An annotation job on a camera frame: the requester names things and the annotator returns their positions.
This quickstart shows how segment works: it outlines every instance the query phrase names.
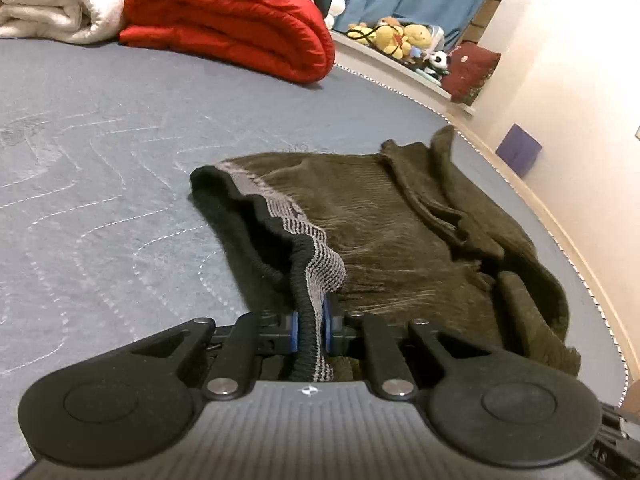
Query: panda plush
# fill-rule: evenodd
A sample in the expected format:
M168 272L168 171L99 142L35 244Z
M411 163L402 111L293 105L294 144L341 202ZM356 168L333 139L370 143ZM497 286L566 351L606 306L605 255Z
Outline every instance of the panda plush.
M446 76L449 73L449 61L450 57L447 56L445 52L441 50L432 52L426 59L426 63L422 70L424 70L427 75L433 77L437 81L440 81L443 76Z

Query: white wall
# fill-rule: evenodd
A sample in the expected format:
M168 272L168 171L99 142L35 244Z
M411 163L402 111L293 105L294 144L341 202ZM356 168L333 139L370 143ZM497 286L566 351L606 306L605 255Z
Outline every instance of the white wall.
M513 123L543 151L525 181L567 232L626 331L640 378L640 0L503 0L501 52L466 120L491 148Z

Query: folded red blanket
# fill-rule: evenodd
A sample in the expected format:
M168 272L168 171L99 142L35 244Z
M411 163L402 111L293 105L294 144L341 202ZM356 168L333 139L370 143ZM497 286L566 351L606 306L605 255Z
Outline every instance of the folded red blanket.
M120 41L222 58L309 83L334 64L334 42L311 0L125 0Z

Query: gray bed sheet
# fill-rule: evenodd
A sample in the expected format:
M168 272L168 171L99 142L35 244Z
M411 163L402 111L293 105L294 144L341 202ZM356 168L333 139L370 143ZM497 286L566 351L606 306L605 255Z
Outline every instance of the gray bed sheet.
M371 153L442 117L340 68L306 88L221 62L106 44L0 41L0 480L31 456L20 395L44 374L196 316L246 307L188 175L276 150ZM536 216L461 137L455 163L526 229L567 293L580 378L616 404L625 371Z

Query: dark red cushion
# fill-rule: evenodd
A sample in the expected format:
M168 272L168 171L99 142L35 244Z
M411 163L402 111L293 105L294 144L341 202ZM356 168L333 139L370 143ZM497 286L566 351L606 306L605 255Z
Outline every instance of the dark red cushion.
M311 0L125 0L120 41L222 58L298 83L322 79L334 42Z
M459 44L449 55L449 75L442 78L442 88L451 94L454 103L470 105L494 73L500 54L467 41Z

